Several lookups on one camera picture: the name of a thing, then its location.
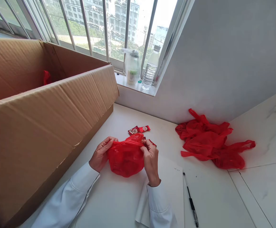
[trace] person's right hand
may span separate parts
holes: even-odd
[[[146,146],[141,147],[144,153],[144,168],[151,187],[157,187],[161,180],[158,175],[158,154],[159,150],[150,142],[150,140],[142,140]]]

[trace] candy wrapper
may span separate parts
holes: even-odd
[[[143,137],[143,140],[146,140],[146,137]],[[155,147],[157,147],[157,145],[156,145],[155,143],[153,143],[151,140],[150,140],[150,142],[151,142]]]
[[[151,130],[151,129],[150,129],[150,127],[149,127],[148,125],[139,128],[139,132],[141,132],[141,133],[143,133],[143,132],[145,132],[145,131],[150,131],[150,130]]]
[[[132,128],[132,129],[130,129],[130,130],[128,131],[128,133],[129,133],[130,135],[133,135],[133,134],[136,134],[136,133],[140,133],[138,126]]]

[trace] red plastic bag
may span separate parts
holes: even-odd
[[[129,136],[125,141],[113,142],[107,151],[110,169],[123,177],[130,177],[144,168],[141,147],[143,134]]]
[[[211,124],[205,115],[199,116],[192,109],[189,112],[195,119],[181,123],[175,129],[185,140],[183,148],[187,151],[181,151],[181,156],[194,156],[201,161],[212,160],[221,169],[244,168],[245,161],[238,153],[255,147],[255,142],[247,140],[226,146],[227,135],[233,131],[228,128],[229,123]]]
[[[44,71],[43,84],[48,85],[50,83],[52,83],[50,73],[48,71]]]

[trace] person's left hand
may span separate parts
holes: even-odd
[[[103,142],[98,145],[95,152],[93,153],[92,158],[89,161],[90,167],[98,173],[101,172],[108,160],[107,150],[111,148],[113,141],[117,142],[118,139],[111,136],[107,137]]]

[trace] black pen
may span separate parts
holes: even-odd
[[[188,184],[187,184],[184,172],[183,172],[183,176],[184,176],[184,180],[185,180],[185,183],[186,183],[186,188],[188,189],[188,193],[189,193],[189,188],[188,188]],[[196,225],[196,227],[199,227],[197,214],[196,214],[195,207],[194,207],[193,200],[191,198],[191,194],[190,193],[189,193],[189,203],[191,204],[191,209],[192,209],[192,212],[193,212],[193,216],[194,216],[194,220],[195,220],[195,225]]]

